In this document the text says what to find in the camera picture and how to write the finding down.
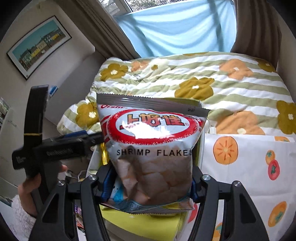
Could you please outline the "white fuzzy sleeve forearm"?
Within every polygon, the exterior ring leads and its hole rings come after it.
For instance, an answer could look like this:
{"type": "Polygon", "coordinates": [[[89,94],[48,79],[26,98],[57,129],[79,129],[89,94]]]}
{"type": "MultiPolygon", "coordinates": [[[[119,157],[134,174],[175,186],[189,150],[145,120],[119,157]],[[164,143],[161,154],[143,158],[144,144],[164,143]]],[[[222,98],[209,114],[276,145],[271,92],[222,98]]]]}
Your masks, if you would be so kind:
{"type": "Polygon", "coordinates": [[[18,195],[12,199],[12,233],[18,240],[29,240],[36,218],[24,211],[18,195]]]}

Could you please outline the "person's left hand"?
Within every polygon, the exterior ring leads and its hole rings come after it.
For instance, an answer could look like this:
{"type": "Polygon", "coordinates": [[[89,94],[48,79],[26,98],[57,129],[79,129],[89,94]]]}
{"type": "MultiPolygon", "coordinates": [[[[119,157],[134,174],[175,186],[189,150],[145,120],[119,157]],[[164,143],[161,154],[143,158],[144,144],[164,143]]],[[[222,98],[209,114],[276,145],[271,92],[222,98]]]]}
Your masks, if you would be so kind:
{"type": "Polygon", "coordinates": [[[37,174],[34,178],[27,178],[18,186],[18,196],[20,198],[22,208],[31,216],[38,215],[31,193],[35,189],[39,188],[41,180],[41,175],[37,174]]]}

